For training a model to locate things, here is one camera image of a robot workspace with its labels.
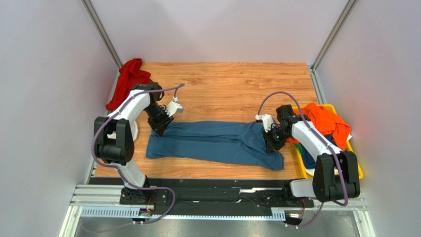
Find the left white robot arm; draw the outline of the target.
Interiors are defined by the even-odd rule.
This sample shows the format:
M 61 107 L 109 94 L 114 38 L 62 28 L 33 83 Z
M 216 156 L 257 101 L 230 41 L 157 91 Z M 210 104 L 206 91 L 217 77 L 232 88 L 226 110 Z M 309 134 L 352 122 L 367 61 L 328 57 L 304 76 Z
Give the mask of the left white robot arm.
M 145 204 L 151 195 L 148 177 L 140 171 L 134 155 L 134 141 L 138 135 L 137 117 L 145 112 L 153 132 L 162 137 L 173 121 L 165 106 L 158 104 L 165 90 L 157 82 L 135 85 L 128 97 L 107 117 L 94 121 L 91 152 L 94 161 L 115 169 L 124 182 L 121 195 L 130 201 Z

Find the teal blue t shirt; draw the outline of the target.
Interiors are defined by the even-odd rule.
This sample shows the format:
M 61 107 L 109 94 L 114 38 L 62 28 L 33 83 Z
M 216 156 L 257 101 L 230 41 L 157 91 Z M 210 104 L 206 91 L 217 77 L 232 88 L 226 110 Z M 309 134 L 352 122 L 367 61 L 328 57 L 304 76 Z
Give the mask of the teal blue t shirt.
M 146 158 L 193 158 L 283 170 L 280 152 L 266 152 L 263 126 L 256 122 L 172 122 L 162 137 L 152 132 Z

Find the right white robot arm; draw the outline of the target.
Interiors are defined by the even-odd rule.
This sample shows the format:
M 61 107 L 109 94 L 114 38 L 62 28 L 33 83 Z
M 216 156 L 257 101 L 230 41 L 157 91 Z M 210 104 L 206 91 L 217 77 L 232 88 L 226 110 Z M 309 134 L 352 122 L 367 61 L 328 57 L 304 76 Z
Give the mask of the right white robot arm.
M 279 151 L 287 139 L 294 138 L 309 152 L 315 161 L 311 179 L 287 182 L 285 189 L 290 198 L 315 198 L 320 202 L 347 204 L 350 198 L 360 195 L 358 161 L 351 151 L 344 151 L 325 138 L 310 118 L 294 113 L 291 105 L 277 108 L 277 120 L 268 114 L 257 114 L 255 119 L 263 125 L 263 138 L 268 154 Z

